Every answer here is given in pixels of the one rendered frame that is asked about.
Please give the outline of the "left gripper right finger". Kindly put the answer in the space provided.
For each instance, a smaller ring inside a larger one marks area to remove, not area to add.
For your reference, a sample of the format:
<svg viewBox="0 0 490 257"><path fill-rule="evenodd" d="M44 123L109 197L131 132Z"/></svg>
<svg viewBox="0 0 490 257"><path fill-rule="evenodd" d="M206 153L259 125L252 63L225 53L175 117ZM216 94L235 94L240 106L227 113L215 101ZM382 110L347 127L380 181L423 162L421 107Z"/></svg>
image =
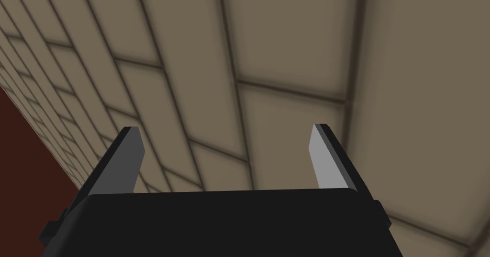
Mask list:
<svg viewBox="0 0 490 257"><path fill-rule="evenodd" d="M320 189L352 189L373 200L344 148L326 124L313 124L309 153Z"/></svg>

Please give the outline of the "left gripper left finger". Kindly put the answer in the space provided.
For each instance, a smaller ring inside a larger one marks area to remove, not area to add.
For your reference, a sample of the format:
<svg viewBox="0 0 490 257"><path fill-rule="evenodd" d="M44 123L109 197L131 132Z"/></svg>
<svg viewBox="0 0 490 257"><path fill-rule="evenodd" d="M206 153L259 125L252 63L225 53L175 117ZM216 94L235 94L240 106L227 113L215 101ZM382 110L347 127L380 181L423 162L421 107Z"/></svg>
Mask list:
<svg viewBox="0 0 490 257"><path fill-rule="evenodd" d="M78 200L94 194L133 193L144 155L139 127L122 128L80 189Z"/></svg>

